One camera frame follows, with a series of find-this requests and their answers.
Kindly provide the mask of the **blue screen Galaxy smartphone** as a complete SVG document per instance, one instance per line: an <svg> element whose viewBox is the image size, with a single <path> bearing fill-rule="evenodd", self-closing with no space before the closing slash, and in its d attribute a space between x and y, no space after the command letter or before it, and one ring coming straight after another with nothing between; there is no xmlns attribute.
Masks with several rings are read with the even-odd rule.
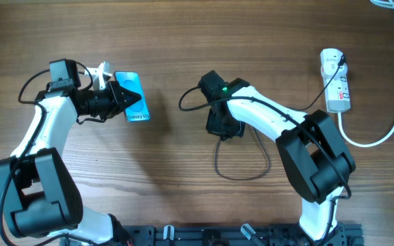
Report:
<svg viewBox="0 0 394 246"><path fill-rule="evenodd" d="M125 109L124 114L128 122L139 122L150 120L150 113L146 103L144 90L137 72L116 71L114 77L123 88L135 92L141 99Z"/></svg>

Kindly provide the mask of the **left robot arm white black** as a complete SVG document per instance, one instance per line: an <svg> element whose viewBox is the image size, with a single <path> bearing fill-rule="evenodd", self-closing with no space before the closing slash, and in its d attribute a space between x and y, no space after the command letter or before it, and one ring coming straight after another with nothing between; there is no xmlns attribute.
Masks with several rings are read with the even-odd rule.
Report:
<svg viewBox="0 0 394 246"><path fill-rule="evenodd" d="M138 103L142 95L112 81L105 72L90 73L81 86L72 59L50 62L45 90L30 101L35 116L21 144L0 160L0 237L56 239L81 245L132 245L133 237L111 214L83 205L81 194L61 155L73 124L104 123Z"/></svg>

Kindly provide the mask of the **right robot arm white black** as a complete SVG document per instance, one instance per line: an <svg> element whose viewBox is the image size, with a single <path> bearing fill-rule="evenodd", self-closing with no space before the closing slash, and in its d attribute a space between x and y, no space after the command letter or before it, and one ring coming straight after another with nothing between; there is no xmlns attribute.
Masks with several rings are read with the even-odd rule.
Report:
<svg viewBox="0 0 394 246"><path fill-rule="evenodd" d="M250 125L276 143L287 178L302 198L300 227L318 245L328 243L337 226L338 201L352 196L348 180L356 169L331 117L322 110L308 114L284 107L249 82L228 83L214 70L196 89L207 100L208 133L224 141L243 136Z"/></svg>

